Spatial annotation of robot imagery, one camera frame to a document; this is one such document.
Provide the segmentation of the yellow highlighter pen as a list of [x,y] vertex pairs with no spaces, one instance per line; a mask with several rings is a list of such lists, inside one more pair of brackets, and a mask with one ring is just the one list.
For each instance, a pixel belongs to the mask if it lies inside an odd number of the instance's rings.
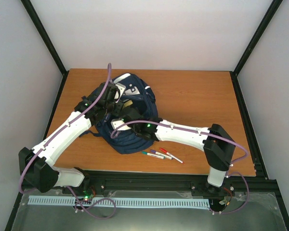
[[123,107],[128,107],[131,106],[133,104],[133,102],[131,100],[127,101],[124,103]]

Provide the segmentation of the purple capped marker pen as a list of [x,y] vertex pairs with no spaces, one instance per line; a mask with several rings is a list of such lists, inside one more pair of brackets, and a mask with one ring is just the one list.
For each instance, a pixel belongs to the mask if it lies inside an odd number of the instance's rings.
[[150,150],[150,152],[153,153],[153,154],[156,154],[156,155],[160,155],[160,156],[162,156],[162,157],[164,157],[164,158],[167,158],[167,159],[169,159],[169,160],[172,160],[172,157],[169,156],[169,155],[167,155],[167,154],[163,154],[163,153],[157,152],[157,151],[155,151],[155,150]]

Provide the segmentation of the red capped marker pen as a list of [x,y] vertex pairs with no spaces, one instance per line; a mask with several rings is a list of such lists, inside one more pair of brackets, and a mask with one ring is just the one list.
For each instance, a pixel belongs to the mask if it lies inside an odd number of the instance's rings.
[[181,159],[179,159],[178,157],[172,155],[172,154],[169,153],[167,150],[165,150],[165,149],[163,149],[163,148],[160,148],[160,150],[161,150],[163,153],[165,153],[165,154],[169,155],[170,157],[172,157],[173,159],[177,160],[177,161],[180,162],[181,164],[184,163]]

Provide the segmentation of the navy blue student backpack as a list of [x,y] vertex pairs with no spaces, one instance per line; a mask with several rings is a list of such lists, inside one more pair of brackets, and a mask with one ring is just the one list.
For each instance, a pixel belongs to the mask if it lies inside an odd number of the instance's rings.
[[[131,108],[137,111],[137,117],[134,118],[134,120],[149,120],[158,117],[156,97],[150,86],[137,75],[125,73],[112,79],[112,81],[114,84],[119,83],[126,87],[120,99],[123,100],[124,103],[131,100]],[[114,130],[111,122],[116,119],[119,119],[118,115],[106,114],[103,120],[95,125],[96,133],[87,130],[80,134],[80,137],[86,134],[102,137],[120,154],[140,152],[153,145],[153,140],[145,140],[137,136],[131,129],[118,131],[116,133],[117,136],[111,138],[111,132]]]

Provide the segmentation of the green capped marker pen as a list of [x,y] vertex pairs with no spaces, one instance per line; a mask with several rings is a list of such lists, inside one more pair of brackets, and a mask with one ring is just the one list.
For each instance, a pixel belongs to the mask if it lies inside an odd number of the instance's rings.
[[152,153],[148,153],[148,152],[144,152],[144,151],[141,151],[141,153],[145,154],[147,156],[150,156],[150,157],[154,157],[154,158],[158,158],[158,159],[162,159],[162,160],[165,159],[164,156],[161,156],[161,155],[158,155],[158,154],[152,154]]

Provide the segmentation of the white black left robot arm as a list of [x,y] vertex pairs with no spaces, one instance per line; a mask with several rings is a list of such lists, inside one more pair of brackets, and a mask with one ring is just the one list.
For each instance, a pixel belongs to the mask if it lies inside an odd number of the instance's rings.
[[90,181],[77,168],[56,167],[55,163],[65,149],[106,114],[118,114],[123,106],[120,100],[126,87],[120,83],[102,83],[89,97],[82,97],[68,119],[44,141],[32,149],[24,147],[18,154],[21,177],[41,193],[54,187],[72,186],[79,193],[90,190]]

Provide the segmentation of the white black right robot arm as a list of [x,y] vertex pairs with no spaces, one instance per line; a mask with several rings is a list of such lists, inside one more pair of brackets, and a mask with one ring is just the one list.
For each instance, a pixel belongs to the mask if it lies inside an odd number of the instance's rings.
[[230,168],[235,143],[218,124],[210,128],[197,128],[172,123],[159,117],[145,119],[138,110],[127,107],[119,118],[145,140],[171,141],[197,148],[205,153],[210,166],[207,182],[220,188]]

